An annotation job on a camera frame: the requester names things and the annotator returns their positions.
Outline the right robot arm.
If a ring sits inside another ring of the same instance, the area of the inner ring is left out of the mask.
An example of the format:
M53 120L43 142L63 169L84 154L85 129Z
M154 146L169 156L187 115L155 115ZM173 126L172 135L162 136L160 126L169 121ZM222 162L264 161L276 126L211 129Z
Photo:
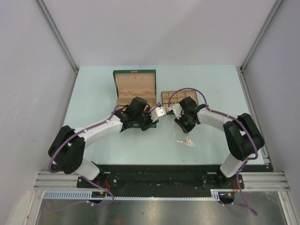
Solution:
M252 117L243 113L231 116L212 110L206 104L197 105L187 97L169 108L174 120L184 133L189 133L199 124L209 125L224 132L229 155L217 171L216 182L221 188L233 183L233 177L252 159L258 158L258 151L265 145L265 140Z

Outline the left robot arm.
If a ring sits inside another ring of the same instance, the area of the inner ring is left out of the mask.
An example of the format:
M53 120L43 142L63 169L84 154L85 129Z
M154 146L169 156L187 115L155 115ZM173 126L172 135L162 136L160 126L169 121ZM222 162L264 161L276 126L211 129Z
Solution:
M50 173L75 173L87 179L87 182L97 188L103 184L102 170L92 161L84 158L84 152L100 139L121 133L137 125L142 131L158 123L157 112L161 104L150 107L141 97L135 97L128 105L117 105L111 114L94 124L71 128L63 126L51 144L48 155Z

